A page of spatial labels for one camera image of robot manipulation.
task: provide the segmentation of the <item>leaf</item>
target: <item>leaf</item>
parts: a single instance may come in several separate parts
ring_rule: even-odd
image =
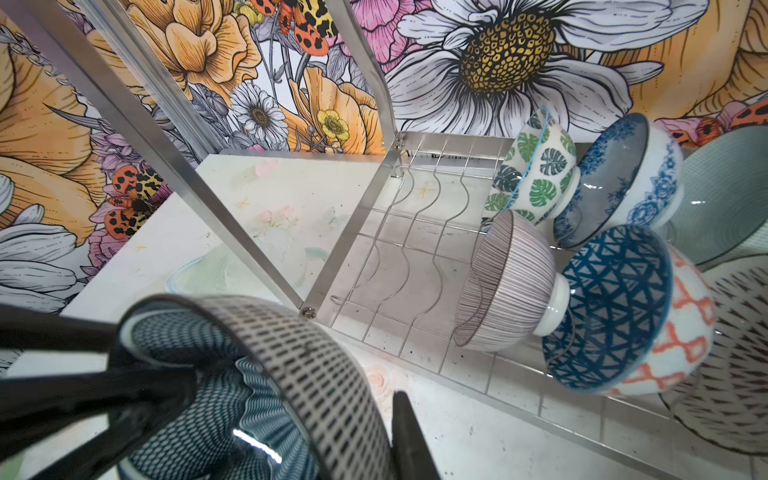
[[[528,119],[528,124],[533,128],[541,128],[541,119],[538,117],[538,112]]]
[[[536,179],[531,185],[531,205],[543,207],[558,193],[558,188],[549,180]]]
[[[536,147],[538,146],[538,137],[530,134],[520,134],[518,137],[518,151],[520,155],[528,163],[533,158]]]
[[[507,194],[491,194],[485,199],[485,209],[497,212],[506,207],[508,202],[509,195]]]
[[[496,178],[493,180],[493,186],[506,194],[511,194],[518,187],[522,178],[522,174],[516,168],[502,165],[498,169]]]
[[[541,156],[541,166],[539,170],[544,175],[557,175],[567,167],[568,162],[565,155],[556,148],[547,148]]]
[[[515,147],[510,147],[509,151],[507,152],[507,156],[504,158],[504,161],[510,161],[513,157],[515,157]]]
[[[569,171],[568,174],[565,175],[565,177],[562,177],[562,179],[560,180],[561,192],[565,192],[568,189],[568,185],[571,183],[571,178],[573,178],[574,176],[574,168],[571,168],[571,171]]]
[[[567,150],[569,154],[576,155],[576,145],[574,145],[574,141],[567,131],[564,131],[560,135],[560,143],[563,144],[563,147],[565,147],[565,150]]]
[[[536,221],[536,216],[532,212],[527,210],[515,210],[515,212],[530,222]]]

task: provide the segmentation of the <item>orange flower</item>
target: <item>orange flower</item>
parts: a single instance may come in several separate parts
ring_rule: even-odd
[[[296,150],[298,144],[302,151],[325,144],[329,153],[340,148],[345,154],[384,155],[379,112],[371,95],[350,83],[337,85],[323,77],[319,68],[307,68],[304,81],[306,94],[295,81],[290,81],[299,115],[283,109],[291,150]]]
[[[191,99],[203,84],[229,104],[232,90],[256,78],[261,55],[232,0],[120,0],[128,16]]]

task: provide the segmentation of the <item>wall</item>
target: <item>wall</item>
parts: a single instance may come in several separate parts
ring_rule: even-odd
[[[369,86],[318,0],[119,1],[230,146],[383,153]],[[59,3],[195,164],[76,1]],[[639,111],[696,147],[768,118],[767,0],[350,3],[402,129],[514,136],[547,105],[576,141]],[[150,166],[0,24],[0,302],[57,312],[127,242],[104,221],[135,229],[170,191],[158,181],[132,209],[115,173]]]

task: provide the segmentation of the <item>white daisy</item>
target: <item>white daisy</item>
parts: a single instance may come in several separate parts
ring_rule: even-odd
[[[601,51],[642,48],[693,25],[708,0],[432,0],[398,32],[424,45],[387,74],[404,130],[511,137],[531,112],[603,131],[632,106],[629,84],[658,75],[644,61],[597,65]],[[598,51],[587,61],[560,45]]]
[[[232,108],[229,116],[234,117],[258,141],[270,146],[281,145],[286,141],[286,115],[277,106],[277,101],[256,85],[255,80],[246,80],[237,85],[230,101]]]

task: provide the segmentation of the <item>blue floral bowl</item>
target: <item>blue floral bowl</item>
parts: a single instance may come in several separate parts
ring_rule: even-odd
[[[642,114],[612,124],[578,167],[581,183],[554,221],[554,238],[564,248],[617,225],[659,227],[683,199],[683,152]]]

